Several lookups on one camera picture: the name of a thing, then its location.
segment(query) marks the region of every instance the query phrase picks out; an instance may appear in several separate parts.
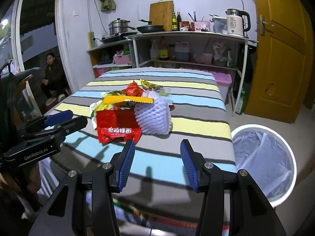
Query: trash bin liner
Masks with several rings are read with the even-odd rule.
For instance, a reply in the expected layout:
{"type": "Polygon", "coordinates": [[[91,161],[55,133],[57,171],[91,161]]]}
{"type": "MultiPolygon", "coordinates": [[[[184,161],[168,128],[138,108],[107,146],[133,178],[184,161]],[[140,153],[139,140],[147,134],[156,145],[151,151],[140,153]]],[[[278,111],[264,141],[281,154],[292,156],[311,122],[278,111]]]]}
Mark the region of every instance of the trash bin liner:
{"type": "Polygon", "coordinates": [[[255,129],[237,133],[233,147],[236,170],[247,170],[269,201],[288,191],[293,168],[281,143],[255,129]]]}

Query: white kettle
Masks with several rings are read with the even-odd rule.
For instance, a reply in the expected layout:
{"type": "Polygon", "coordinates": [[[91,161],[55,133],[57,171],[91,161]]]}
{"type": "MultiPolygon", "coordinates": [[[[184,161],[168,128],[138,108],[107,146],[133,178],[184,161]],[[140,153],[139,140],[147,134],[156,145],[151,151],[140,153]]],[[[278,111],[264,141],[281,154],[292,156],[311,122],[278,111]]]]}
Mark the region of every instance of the white kettle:
{"type": "Polygon", "coordinates": [[[235,36],[244,36],[244,32],[250,30],[250,17],[248,12],[237,9],[227,9],[227,34],[235,36]],[[244,21],[242,16],[246,16],[248,27],[244,29],[244,21]]]}

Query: human hand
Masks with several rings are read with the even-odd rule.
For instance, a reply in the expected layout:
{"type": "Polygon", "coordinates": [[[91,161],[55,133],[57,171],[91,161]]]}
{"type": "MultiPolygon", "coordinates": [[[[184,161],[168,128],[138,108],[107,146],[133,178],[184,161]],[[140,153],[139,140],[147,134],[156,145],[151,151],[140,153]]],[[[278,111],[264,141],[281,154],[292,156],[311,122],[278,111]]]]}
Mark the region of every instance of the human hand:
{"type": "MultiPolygon", "coordinates": [[[[32,194],[36,194],[41,187],[38,162],[33,164],[30,170],[29,179],[30,179],[30,183],[27,185],[27,189],[32,194]]],[[[0,173],[0,188],[7,193],[14,190],[18,195],[23,196],[22,190],[20,189],[18,184],[14,181],[14,179],[8,172],[0,173]]]]}

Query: door handle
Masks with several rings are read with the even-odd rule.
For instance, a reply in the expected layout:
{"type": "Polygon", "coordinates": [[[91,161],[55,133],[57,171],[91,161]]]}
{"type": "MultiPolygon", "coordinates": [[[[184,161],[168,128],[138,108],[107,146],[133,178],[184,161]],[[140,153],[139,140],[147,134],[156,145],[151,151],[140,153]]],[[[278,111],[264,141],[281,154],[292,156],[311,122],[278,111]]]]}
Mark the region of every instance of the door handle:
{"type": "Polygon", "coordinates": [[[265,17],[263,15],[259,15],[259,21],[258,21],[258,27],[259,27],[259,33],[261,35],[265,35],[265,25],[269,25],[269,26],[274,26],[274,24],[270,23],[270,22],[266,22],[265,21],[265,17]]]}

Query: dark jacket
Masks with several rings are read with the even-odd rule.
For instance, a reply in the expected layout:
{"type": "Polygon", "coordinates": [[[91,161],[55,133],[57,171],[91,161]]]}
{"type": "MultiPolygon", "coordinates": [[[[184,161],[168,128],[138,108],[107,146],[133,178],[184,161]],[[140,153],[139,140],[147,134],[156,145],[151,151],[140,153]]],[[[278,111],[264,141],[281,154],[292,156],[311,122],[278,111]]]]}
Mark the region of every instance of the dark jacket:
{"type": "Polygon", "coordinates": [[[61,81],[64,79],[64,77],[65,72],[63,70],[63,66],[57,59],[55,59],[52,65],[47,66],[45,69],[45,79],[48,79],[50,84],[57,81],[61,81]]]}

